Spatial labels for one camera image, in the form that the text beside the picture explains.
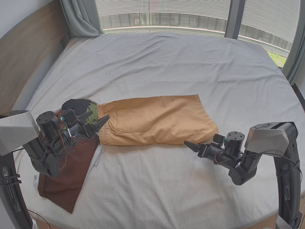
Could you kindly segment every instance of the building exterior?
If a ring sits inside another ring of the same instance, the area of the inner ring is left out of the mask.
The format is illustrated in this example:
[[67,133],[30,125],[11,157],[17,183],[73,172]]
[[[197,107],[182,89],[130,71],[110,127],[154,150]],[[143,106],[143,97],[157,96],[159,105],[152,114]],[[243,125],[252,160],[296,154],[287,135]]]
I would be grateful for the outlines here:
[[[173,31],[224,36],[231,0],[95,0],[106,33]],[[300,0],[246,0],[239,39],[282,56],[294,39]]]

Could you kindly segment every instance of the shorts pocket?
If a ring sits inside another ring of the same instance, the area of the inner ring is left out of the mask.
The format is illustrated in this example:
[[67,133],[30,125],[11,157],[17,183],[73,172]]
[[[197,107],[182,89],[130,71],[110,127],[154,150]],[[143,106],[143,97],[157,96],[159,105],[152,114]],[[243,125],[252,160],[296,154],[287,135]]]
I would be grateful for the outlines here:
[[151,126],[149,111],[139,109],[117,109],[116,133],[146,132]]

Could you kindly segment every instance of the dark brown garment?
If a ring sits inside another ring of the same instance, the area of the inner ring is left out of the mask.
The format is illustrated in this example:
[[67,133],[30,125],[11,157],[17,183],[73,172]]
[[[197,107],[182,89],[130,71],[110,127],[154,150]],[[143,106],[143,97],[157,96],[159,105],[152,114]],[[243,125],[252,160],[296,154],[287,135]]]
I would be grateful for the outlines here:
[[[77,146],[85,143],[83,138],[77,142]],[[90,162],[99,144],[97,134],[92,139],[79,147],[67,152],[67,164],[60,171],[59,176],[52,178],[39,174],[38,192],[41,197],[51,200],[69,213],[73,212],[76,199],[83,186]],[[65,164],[65,155],[60,158],[60,167]]]

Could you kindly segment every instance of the bed sheet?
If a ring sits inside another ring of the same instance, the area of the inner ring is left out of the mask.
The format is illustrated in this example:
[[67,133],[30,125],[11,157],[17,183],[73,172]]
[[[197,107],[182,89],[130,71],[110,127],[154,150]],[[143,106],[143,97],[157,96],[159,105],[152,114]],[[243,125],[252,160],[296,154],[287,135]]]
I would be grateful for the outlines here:
[[[228,38],[180,33],[119,33],[72,40],[33,96],[34,119],[70,98],[199,94],[219,133],[248,134],[258,123],[294,121],[304,169],[305,114],[265,50]],[[73,214],[39,196],[28,155],[15,158],[28,209],[62,228],[245,228],[278,208],[273,158],[236,186],[228,170],[183,145],[105,146]]]

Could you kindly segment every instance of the brown cloth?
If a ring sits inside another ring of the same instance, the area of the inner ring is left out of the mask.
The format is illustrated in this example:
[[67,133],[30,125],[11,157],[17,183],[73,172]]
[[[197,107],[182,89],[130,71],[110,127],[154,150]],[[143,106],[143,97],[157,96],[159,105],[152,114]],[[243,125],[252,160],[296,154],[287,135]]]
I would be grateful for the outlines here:
[[200,143],[218,133],[198,95],[131,98],[97,105],[110,119],[99,131],[105,145]]
[[[41,197],[51,200],[69,213],[73,212],[77,197],[83,186],[90,162],[99,144],[95,134],[86,143],[86,138],[79,140],[76,147],[67,152],[67,164],[59,176],[52,178],[39,174],[38,192]],[[65,164],[65,155],[60,158],[60,167]]]

